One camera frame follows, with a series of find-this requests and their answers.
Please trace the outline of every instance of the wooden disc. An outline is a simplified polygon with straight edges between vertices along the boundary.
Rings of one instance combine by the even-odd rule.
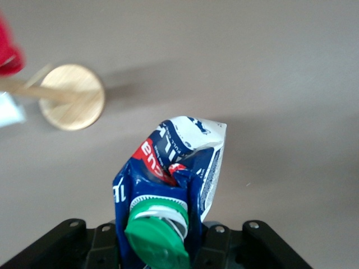
[[[41,86],[78,94],[71,103],[40,99],[44,117],[65,131],[84,129],[101,115],[105,105],[104,87],[97,76],[83,66],[66,64],[52,70]]]

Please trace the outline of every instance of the metal screw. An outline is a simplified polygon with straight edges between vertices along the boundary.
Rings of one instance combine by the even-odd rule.
[[[252,222],[249,223],[249,227],[250,227],[250,228],[253,228],[253,229],[258,229],[258,228],[259,228],[259,224],[256,223],[256,222],[254,222],[254,221],[252,221]]]
[[[223,226],[216,226],[215,231],[216,231],[217,233],[224,233],[224,232],[225,232],[225,229],[224,229]]]
[[[111,226],[109,226],[109,225],[102,227],[102,231],[108,231],[109,229],[111,229]]]
[[[70,223],[70,227],[78,226],[78,224],[79,224],[78,221],[73,221],[72,223]]]

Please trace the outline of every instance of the wooden object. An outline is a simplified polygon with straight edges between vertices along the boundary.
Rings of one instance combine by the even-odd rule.
[[[105,105],[100,79],[77,64],[55,68],[45,76],[41,86],[26,88],[22,81],[3,78],[0,89],[14,95],[40,98],[40,110],[45,118],[66,131],[90,126],[100,117]]]

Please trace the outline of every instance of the light blue object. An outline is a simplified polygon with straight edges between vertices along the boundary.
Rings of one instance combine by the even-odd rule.
[[[0,128],[25,121],[23,107],[18,105],[8,92],[0,92]]]

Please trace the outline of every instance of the green cap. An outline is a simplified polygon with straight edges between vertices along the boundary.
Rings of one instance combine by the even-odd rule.
[[[149,211],[153,206],[175,209],[188,226],[188,214],[176,202],[161,198],[144,200],[131,210],[125,230],[132,249],[152,269],[190,268],[190,258],[176,231],[155,216],[136,218],[137,214]]]

